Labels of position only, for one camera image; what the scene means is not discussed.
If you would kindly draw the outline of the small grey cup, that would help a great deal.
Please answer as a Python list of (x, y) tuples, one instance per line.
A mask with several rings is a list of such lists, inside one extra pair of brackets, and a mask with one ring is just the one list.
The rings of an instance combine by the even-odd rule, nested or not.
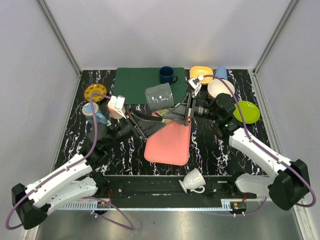
[(172, 90), (169, 83), (159, 84), (145, 90), (148, 108), (155, 112), (170, 109), (175, 106)]

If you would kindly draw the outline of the light green mug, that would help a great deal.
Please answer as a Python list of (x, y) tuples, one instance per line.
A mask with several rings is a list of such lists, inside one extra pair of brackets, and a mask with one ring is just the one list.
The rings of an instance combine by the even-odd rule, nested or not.
[(169, 125), (169, 124), (171, 124), (171, 123), (173, 122), (173, 120), (164, 117), (164, 115), (165, 115), (168, 111), (169, 111), (169, 109), (160, 109), (160, 110), (154, 111), (152, 114), (153, 114), (155, 117), (162, 118), (162, 121), (163, 121), (166, 125)]

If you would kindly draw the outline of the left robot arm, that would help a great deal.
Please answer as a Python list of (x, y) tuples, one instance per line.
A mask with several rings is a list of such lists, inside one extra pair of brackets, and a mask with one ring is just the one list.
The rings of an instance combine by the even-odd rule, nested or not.
[(145, 141), (165, 125), (161, 117), (137, 111), (127, 111), (115, 129), (94, 121), (79, 153), (42, 179), (28, 185), (18, 183), (11, 189), (11, 212), (17, 213), (20, 226), (30, 230), (68, 203), (90, 196), (103, 198), (108, 186), (94, 170), (107, 150), (133, 135)]

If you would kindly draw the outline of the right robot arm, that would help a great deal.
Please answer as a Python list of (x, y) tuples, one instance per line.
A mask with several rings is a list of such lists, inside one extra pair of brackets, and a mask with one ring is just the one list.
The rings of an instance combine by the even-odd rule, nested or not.
[(282, 156), (253, 136), (233, 116), (235, 104), (235, 99), (227, 93), (220, 93), (210, 103), (188, 93), (183, 102), (170, 108), (163, 117), (184, 124), (190, 123), (193, 117), (213, 121), (212, 130), (217, 138), (241, 151), (266, 173), (265, 176), (236, 174), (227, 185), (228, 195), (236, 199), (244, 193), (253, 193), (271, 198), (282, 210), (290, 210), (311, 192), (308, 166), (301, 159), (292, 161)]

